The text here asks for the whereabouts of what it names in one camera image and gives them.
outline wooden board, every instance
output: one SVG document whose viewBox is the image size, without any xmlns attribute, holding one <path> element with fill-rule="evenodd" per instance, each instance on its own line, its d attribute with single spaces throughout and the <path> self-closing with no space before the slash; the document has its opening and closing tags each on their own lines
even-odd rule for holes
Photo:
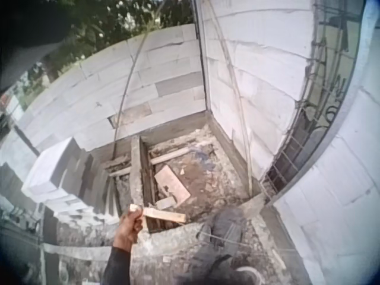
<svg viewBox="0 0 380 285">
<path fill-rule="evenodd" d="M 168 165 L 165 165 L 154 177 L 162 189 L 176 198 L 175 207 L 180 206 L 191 196 Z"/>
<path fill-rule="evenodd" d="M 140 206 L 131 204 L 129 209 L 131 211 L 136 211 Z M 166 220 L 166 221 L 175 221 L 177 223 L 186 223 L 186 214 L 173 213 L 168 211 L 160 211 L 154 208 L 144 208 L 142 215 L 149 218 Z"/>
</svg>

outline wooden stick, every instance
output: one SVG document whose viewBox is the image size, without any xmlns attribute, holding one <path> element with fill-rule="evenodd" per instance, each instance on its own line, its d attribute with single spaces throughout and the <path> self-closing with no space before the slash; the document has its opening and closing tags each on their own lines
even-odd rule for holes
<svg viewBox="0 0 380 285">
<path fill-rule="evenodd" d="M 130 156 L 127 154 L 124 154 L 123 156 L 119 156 L 119 157 L 115 158 L 114 160 L 108 160 L 106 162 L 103 162 L 102 167 L 108 168 L 111 166 L 115 166 L 115 165 L 121 164 L 123 162 L 126 162 L 129 159 L 131 159 Z"/>
<path fill-rule="evenodd" d="M 141 207 L 135 204 L 131 204 L 129 206 L 129 209 L 131 211 L 136 211 L 139 208 Z M 186 214 L 160 211 L 154 208 L 144 208 L 142 211 L 142 214 L 149 218 L 166 220 L 166 221 L 175 221 L 177 223 L 186 223 Z"/>
<path fill-rule="evenodd" d="M 162 156 L 155 157 L 155 158 L 150 160 L 150 163 L 152 165 L 156 165 L 156 164 L 159 164 L 162 162 L 166 162 L 170 159 L 175 159 L 176 157 L 188 154 L 189 152 L 194 150 L 195 147 L 202 147 L 202 146 L 209 145 L 212 143 L 213 143 L 212 141 L 203 141 L 203 142 L 199 142 L 198 144 L 195 144 L 195 145 L 190 146 L 190 147 L 180 148 L 178 150 L 172 151 L 171 153 L 166 153 L 166 154 L 163 154 Z M 128 166 L 126 168 L 123 168 L 123 169 L 120 169 L 118 171 L 110 173 L 109 176 L 111 176 L 111 177 L 122 176 L 122 175 L 129 174 L 130 172 L 131 172 L 131 167 Z"/>
</svg>

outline green foliage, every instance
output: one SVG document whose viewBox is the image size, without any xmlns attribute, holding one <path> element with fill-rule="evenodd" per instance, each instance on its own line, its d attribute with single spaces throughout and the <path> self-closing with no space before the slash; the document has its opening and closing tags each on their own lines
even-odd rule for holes
<svg viewBox="0 0 380 285">
<path fill-rule="evenodd" d="M 67 10 L 72 26 L 60 47 L 28 71 L 27 79 L 22 84 L 24 94 L 18 96 L 24 105 L 28 105 L 35 94 L 44 89 L 42 75 L 47 74 L 52 82 L 75 62 L 122 40 L 144 33 L 161 4 L 161 0 L 50 1 L 62 5 Z M 167 0 L 161 11 L 160 21 L 155 22 L 153 30 L 192 22 L 190 0 Z"/>
</svg>

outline wire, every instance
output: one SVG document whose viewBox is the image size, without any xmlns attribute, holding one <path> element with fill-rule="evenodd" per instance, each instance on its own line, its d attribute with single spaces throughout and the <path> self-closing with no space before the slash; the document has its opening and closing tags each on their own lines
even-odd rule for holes
<svg viewBox="0 0 380 285">
<path fill-rule="evenodd" d="M 140 46 L 138 47 L 138 50 L 137 50 L 137 53 L 136 53 L 136 57 L 133 60 L 131 71 L 129 72 L 128 79 L 126 81 L 125 88 L 124 88 L 123 97 L 121 99 L 120 108 L 119 108 L 119 112 L 118 112 L 118 119 L 116 121 L 115 136 L 113 137 L 113 151 L 112 151 L 112 159 L 111 160 L 114 160 L 115 156 L 116 156 L 116 139 L 118 137 L 118 131 L 119 131 L 119 126 L 120 126 L 120 117 L 121 117 L 121 112 L 122 112 L 123 105 L 124 105 L 124 100 L 125 100 L 125 97 L 126 97 L 126 91 L 128 90 L 129 82 L 131 81 L 131 78 L 132 78 L 133 70 L 135 69 L 138 56 L 140 55 L 140 52 L 143 49 L 143 45 L 145 43 L 145 40 L 147 39 L 148 34 L 149 34 L 150 30 L 152 29 L 152 27 L 154 25 L 154 21 L 156 20 L 156 18 L 160 14 L 160 11 L 161 11 L 161 9 L 162 9 L 162 7 L 164 6 L 165 3 L 166 3 L 166 0 L 163 0 L 162 3 L 160 4 L 159 8 L 157 9 L 157 11 L 154 13 L 154 15 L 152 17 L 152 20 L 148 23 L 147 30 L 145 31 L 145 34 L 144 34 L 144 37 L 142 38 Z"/>
</svg>

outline aerated concrete block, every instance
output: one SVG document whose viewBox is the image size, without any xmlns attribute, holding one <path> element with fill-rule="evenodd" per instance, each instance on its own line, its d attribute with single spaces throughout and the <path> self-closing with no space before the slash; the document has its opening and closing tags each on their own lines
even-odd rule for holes
<svg viewBox="0 0 380 285">
<path fill-rule="evenodd" d="M 202 72 L 199 71 L 157 82 L 156 88 L 159 96 L 162 97 L 202 85 L 203 76 Z"/>
</svg>

